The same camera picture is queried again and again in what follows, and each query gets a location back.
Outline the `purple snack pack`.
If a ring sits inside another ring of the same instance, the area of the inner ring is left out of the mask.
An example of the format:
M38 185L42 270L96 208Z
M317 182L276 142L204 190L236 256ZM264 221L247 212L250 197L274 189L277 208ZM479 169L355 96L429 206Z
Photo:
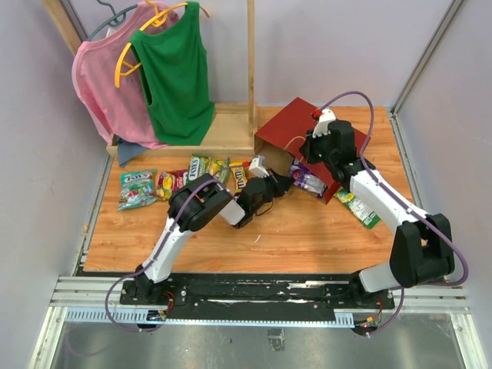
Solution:
M288 176L294 179L294 185L296 187L311 193L317 198L322 198L327 189L324 182L296 158L291 162Z

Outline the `orange Fox's fruits candy bag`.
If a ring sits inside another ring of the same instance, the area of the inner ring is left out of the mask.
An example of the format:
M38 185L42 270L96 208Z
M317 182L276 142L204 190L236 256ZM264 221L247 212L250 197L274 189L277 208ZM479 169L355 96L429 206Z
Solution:
M188 180L188 170L163 171L160 173L155 194L158 199L167 201L177 190L183 188Z

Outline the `teal Fox's candy bag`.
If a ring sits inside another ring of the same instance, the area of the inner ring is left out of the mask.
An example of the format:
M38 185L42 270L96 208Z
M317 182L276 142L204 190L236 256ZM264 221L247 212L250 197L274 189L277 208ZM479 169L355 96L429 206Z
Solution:
M118 211L142 208L156 202L156 169L126 172L120 175Z

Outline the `green Fox's spring tea bag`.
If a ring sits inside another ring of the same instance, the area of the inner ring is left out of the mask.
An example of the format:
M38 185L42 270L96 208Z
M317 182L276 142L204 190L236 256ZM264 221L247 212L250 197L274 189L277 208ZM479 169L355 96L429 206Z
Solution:
M191 183L204 174L210 174L222 184L226 185L230 171L227 169L229 164L230 158L221 159L210 158L202 155L192 155L189 162L186 184Z

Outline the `green candy bag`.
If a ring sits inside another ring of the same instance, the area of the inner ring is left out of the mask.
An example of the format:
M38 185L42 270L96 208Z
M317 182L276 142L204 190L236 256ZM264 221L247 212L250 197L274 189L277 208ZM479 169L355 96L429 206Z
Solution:
M372 229L380 221L379 216L353 193L341 188L334 193L334 197L367 229Z

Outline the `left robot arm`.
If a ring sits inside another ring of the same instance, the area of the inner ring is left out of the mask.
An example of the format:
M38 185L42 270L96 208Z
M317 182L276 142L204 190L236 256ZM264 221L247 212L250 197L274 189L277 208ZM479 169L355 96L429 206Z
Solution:
M139 297L148 304L156 304L164 297L162 282L170 276L181 249L213 218L219 215L230 226L243 228L265 204L284 196L293 185L293 178L272 171L264 178L248 180L235 196L218 179L205 174L176 191L168 202L165 228L157 244L135 270Z

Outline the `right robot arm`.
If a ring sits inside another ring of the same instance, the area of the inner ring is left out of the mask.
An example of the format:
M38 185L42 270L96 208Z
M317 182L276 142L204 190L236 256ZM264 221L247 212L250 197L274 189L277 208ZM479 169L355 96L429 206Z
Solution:
M352 274L348 297L359 308L391 288L435 282L455 270L450 222L409 202L358 152L349 121L319 122L307 131L300 153L310 165L323 164L335 182L360 198L393 232L388 261Z

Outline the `yellow M&M's bag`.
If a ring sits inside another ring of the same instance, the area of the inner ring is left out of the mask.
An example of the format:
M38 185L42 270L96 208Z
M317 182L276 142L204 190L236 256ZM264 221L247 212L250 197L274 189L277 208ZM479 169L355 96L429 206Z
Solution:
M246 187L248 182L247 162L236 161L229 164L231 173L234 177L235 193L239 194Z

